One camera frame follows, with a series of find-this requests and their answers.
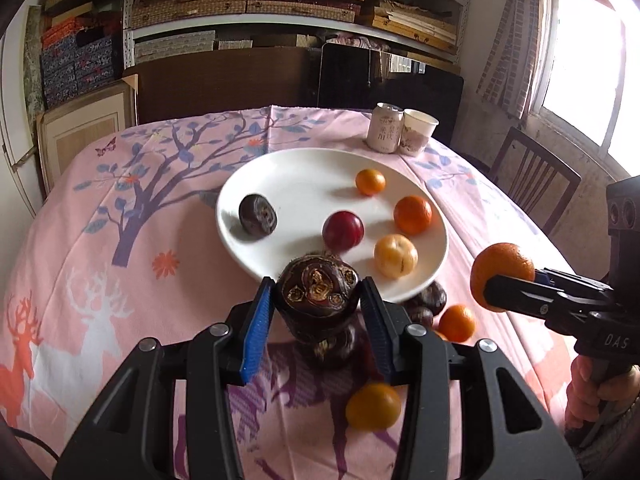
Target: orange flower pattern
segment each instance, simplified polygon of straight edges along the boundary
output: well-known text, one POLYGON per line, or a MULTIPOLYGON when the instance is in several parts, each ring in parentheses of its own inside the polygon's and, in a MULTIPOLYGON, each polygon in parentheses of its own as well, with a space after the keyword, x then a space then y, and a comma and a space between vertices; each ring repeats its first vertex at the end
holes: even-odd
POLYGON ((160 253, 151 262, 151 268, 156 273, 156 280, 160 277, 167 277, 169 274, 175 276, 175 269, 180 265, 180 260, 176 258, 177 254, 172 250, 160 253))

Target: table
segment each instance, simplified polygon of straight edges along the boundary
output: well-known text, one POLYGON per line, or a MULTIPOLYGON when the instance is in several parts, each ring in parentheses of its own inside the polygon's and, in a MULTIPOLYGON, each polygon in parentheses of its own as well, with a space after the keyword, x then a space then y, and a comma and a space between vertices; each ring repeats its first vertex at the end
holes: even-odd
MULTIPOLYGON (((561 424, 572 339, 538 320, 480 308, 468 276, 476 254, 495 242, 521 245, 536 267, 571 269, 516 205, 449 148, 432 139, 419 158, 372 152, 364 144, 368 125, 366 113, 274 106, 144 124, 118 134, 112 150, 105 139, 81 152, 33 223, 8 283, 9 322, 27 313, 33 330, 20 325, 16 341, 6 319, 2 324, 0 373, 12 378, 0 381, 7 420, 61 452, 137 341, 187 340, 252 298, 257 283, 218 237, 217 193, 256 156, 322 146, 361 153, 426 186, 450 233, 438 280, 448 305, 467 304, 478 320, 469 343, 494 339, 561 424)), ((246 477, 389 478, 402 419, 365 434, 348 428, 344 417, 350 395, 367 380, 358 364, 310 370, 276 315, 260 371, 230 391, 246 477)), ((184 477, 184 386, 177 390, 175 468, 184 477)), ((455 471, 460 410, 455 386, 451 391, 455 471)), ((51 459, 33 446, 28 451, 51 471, 51 459)))

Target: window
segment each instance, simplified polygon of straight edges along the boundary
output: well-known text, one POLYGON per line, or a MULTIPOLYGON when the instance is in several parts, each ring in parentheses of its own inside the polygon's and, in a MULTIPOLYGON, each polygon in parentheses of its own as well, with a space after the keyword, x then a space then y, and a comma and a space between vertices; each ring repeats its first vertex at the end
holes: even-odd
POLYGON ((607 0, 547 0, 546 54, 533 111, 587 153, 640 174, 640 37, 607 0))

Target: can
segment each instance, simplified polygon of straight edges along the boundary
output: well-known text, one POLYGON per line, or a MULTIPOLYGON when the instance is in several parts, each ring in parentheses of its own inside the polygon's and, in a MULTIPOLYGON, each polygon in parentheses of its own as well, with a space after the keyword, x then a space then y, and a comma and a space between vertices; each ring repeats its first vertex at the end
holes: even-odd
POLYGON ((367 145, 380 153, 393 153, 400 142, 404 110, 387 103, 378 103, 371 114, 367 145))

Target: dark fruit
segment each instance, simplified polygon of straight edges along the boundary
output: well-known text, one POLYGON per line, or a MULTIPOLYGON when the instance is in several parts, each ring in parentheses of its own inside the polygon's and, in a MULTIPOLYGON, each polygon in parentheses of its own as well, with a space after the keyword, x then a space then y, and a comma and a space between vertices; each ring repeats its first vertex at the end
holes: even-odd
POLYGON ((300 345, 303 356, 315 365, 325 368, 341 368, 351 358, 356 348, 356 329, 349 323, 341 332, 313 345, 300 345))
POLYGON ((424 306, 431 310, 434 316, 437 316, 442 312, 442 309, 447 304, 447 293, 442 285, 438 282, 432 282, 431 285, 424 288, 420 293, 414 297, 406 300, 402 305, 409 311, 409 308, 416 306, 424 306))
POLYGON ((276 284, 275 303, 300 342, 315 344, 340 333, 358 306, 353 267, 333 256, 293 260, 276 284))
POLYGON ((242 199, 238 216, 242 228, 257 238, 270 235, 278 224, 276 211, 265 197, 258 194, 247 195, 242 199))
POLYGON ((433 326, 433 313, 425 306, 405 307, 412 323, 417 323, 429 329, 433 326))
POLYGON ((329 216, 322 226, 322 239, 327 248, 343 253, 355 247, 364 237, 362 220, 351 211, 338 211, 329 216))

